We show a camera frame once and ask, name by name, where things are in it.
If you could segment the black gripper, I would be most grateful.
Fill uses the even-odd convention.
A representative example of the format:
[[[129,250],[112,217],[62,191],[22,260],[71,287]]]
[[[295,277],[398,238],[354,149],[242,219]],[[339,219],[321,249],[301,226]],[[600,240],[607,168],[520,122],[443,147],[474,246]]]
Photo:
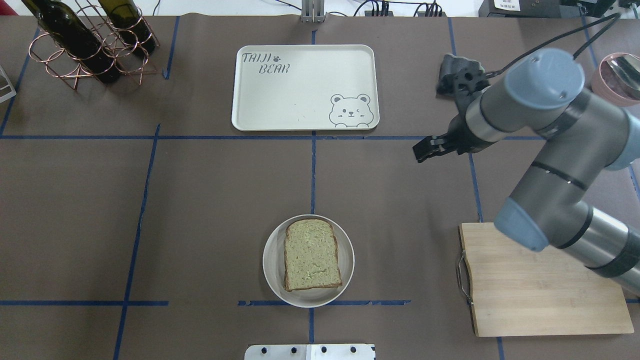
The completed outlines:
[[[442,157],[452,152],[458,155],[478,153],[495,143],[477,137],[471,132],[464,117],[457,114],[450,121],[446,134],[426,136],[413,146],[413,152],[416,161],[423,163],[429,158]]]

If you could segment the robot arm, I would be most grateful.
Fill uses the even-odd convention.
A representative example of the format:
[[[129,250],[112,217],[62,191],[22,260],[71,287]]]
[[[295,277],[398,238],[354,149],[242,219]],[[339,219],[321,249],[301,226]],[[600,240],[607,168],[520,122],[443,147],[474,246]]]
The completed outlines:
[[[475,60],[447,54],[437,91],[458,114],[446,133],[413,146],[416,161],[485,150],[529,128],[544,145],[494,217],[494,227],[533,252],[565,251],[596,275],[639,294],[639,231],[584,199],[601,171],[639,157],[639,120],[585,87],[573,55],[540,48],[494,84]]]

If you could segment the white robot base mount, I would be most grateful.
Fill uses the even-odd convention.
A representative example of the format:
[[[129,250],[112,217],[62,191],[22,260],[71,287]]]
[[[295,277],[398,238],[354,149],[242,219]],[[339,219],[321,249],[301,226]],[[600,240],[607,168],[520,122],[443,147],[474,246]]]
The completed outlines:
[[[255,344],[247,347],[245,360],[375,360],[374,344]]]

